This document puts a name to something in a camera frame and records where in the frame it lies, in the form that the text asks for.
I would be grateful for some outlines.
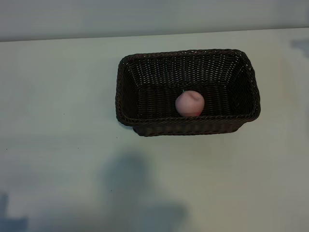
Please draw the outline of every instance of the basket rim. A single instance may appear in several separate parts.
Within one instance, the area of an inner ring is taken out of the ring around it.
[[[121,104],[121,96],[122,89],[119,84],[119,79],[123,74],[121,72],[122,68],[128,64],[129,61],[133,59],[149,59],[149,58],[170,58],[174,56],[198,56],[198,55],[239,55],[241,59],[246,61],[247,71],[253,72],[254,78],[252,79],[251,84],[251,93],[254,94],[254,105],[255,108],[249,114],[241,114],[241,115],[216,115],[216,116],[195,116],[195,117],[162,117],[162,118],[147,118],[147,119],[138,119],[138,118],[130,118],[124,114],[122,111]],[[183,50],[176,52],[159,52],[159,53],[145,53],[145,54],[134,54],[128,55],[124,57],[118,67],[118,76],[117,76],[117,88],[116,88],[116,97],[115,97],[115,105],[116,105],[116,117],[118,121],[126,126],[144,126],[144,125],[154,125],[154,124],[179,124],[179,123],[211,123],[211,122],[235,122],[235,123],[245,123],[256,120],[261,112],[260,106],[260,95],[259,90],[257,88],[256,79],[255,79],[255,71],[251,65],[251,62],[247,55],[237,49],[206,49],[206,50]]]

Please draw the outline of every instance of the dark brown wicker basket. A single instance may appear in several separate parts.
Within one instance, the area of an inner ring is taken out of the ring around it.
[[[203,95],[201,116],[177,113],[175,100],[183,90]],[[136,54],[119,64],[117,119],[139,135],[229,133],[259,114],[254,70],[239,50]]]

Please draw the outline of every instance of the wicker basket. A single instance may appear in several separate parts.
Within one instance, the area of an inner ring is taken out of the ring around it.
[[[201,116],[177,113],[183,90],[204,97]],[[239,50],[136,54],[119,64],[117,119],[141,136],[229,133],[259,114],[254,70]]]

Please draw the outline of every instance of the white table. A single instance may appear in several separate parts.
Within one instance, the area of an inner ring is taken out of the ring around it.
[[[118,123],[122,57],[210,48],[248,55],[256,121],[148,138]],[[308,51],[308,28],[0,43],[6,217],[29,232],[309,231]]]

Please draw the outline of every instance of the rectangular basket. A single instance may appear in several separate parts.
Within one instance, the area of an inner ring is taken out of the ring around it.
[[[204,97],[200,116],[177,113],[175,100],[183,90]],[[239,50],[136,54],[119,64],[116,116],[141,136],[234,132],[260,110],[253,67]]]

